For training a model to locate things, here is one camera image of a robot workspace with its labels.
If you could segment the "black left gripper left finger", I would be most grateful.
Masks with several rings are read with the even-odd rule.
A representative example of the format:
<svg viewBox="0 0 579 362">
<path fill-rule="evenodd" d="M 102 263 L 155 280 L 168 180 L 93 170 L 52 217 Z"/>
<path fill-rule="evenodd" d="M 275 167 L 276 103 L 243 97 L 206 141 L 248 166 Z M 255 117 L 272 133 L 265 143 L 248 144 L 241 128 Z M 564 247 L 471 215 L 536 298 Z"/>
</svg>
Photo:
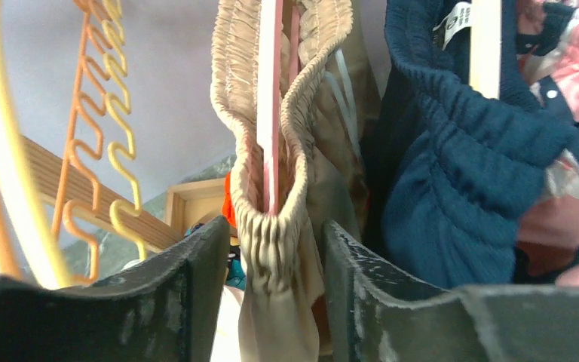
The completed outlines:
<svg viewBox="0 0 579 362">
<path fill-rule="evenodd" d="M 0 276 L 0 361 L 208 361 L 229 238 L 216 217 L 89 287 Z"/>
</svg>

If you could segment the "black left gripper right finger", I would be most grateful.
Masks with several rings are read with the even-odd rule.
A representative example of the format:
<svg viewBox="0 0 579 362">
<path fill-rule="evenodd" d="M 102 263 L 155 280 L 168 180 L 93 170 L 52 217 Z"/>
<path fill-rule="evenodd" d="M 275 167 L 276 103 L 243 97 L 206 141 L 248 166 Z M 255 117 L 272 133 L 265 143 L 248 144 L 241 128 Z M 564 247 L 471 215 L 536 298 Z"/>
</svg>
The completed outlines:
<svg viewBox="0 0 579 362">
<path fill-rule="evenodd" d="M 579 287 L 442 290 L 323 226 L 336 361 L 579 361 Z"/>
</svg>

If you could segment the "beige drawstring shorts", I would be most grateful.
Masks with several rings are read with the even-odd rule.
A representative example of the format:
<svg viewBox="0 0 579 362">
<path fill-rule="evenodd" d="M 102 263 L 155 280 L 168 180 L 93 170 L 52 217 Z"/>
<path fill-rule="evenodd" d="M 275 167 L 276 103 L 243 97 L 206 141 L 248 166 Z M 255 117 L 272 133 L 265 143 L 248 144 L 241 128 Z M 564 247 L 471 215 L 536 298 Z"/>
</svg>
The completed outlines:
<svg viewBox="0 0 579 362">
<path fill-rule="evenodd" d="M 261 4 L 221 1 L 213 32 L 210 97 L 236 140 L 231 170 L 246 289 L 239 316 L 244 361 L 316 361 L 332 351 L 323 301 L 322 224 L 358 238 L 369 192 L 359 139 L 379 93 L 357 1 L 300 1 L 296 59 L 281 38 L 279 211 L 268 215 L 256 142 Z"/>
</svg>

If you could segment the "pink notched hanger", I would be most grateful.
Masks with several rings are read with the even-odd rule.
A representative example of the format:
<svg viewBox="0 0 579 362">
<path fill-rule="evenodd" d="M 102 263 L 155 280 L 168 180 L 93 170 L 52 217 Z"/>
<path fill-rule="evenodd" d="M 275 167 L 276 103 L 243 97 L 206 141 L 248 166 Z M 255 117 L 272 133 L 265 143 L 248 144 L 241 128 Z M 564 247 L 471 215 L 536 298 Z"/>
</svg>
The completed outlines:
<svg viewBox="0 0 579 362">
<path fill-rule="evenodd" d="M 263 151 L 263 210 L 271 215 L 279 207 L 280 76 L 283 14 L 294 1 L 262 0 L 256 106 L 256 142 Z"/>
</svg>

